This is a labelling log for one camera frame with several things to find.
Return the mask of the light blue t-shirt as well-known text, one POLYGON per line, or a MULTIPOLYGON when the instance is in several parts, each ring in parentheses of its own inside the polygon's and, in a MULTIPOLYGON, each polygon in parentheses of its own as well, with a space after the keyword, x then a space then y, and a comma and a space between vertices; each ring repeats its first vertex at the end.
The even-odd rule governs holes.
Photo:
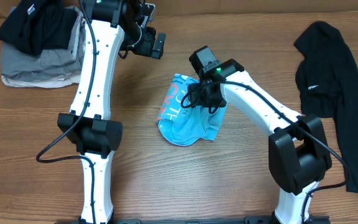
POLYGON ((198 83, 198 80, 174 74, 155 120, 162 136, 177 146, 190 146, 200 139, 214 141, 227 110, 223 107, 211 114, 201 106, 183 108, 181 100, 192 83, 198 83))

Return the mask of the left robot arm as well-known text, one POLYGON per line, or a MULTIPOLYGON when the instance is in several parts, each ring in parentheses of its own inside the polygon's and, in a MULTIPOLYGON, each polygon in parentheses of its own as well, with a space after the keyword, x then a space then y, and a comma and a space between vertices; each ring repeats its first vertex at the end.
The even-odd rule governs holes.
POLYGON ((58 127, 76 146, 83 168, 84 203, 77 223, 113 223, 111 170, 122 123, 111 120, 111 90, 120 53, 160 59, 166 35, 147 24, 155 5, 145 1, 86 1, 84 59, 78 89, 58 127))

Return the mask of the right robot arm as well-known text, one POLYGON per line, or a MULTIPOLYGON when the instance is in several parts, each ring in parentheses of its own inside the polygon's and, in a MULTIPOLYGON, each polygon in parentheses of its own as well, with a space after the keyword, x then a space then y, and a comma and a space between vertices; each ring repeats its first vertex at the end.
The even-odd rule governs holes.
POLYGON ((287 108, 237 61, 222 62, 207 46, 195 50, 189 61, 200 80, 188 87, 190 107, 214 113, 231 103, 268 139, 268 168, 280 187, 278 205, 270 215, 246 216, 244 223, 329 223, 328 216, 308 212, 312 191, 332 166, 321 120, 287 108))

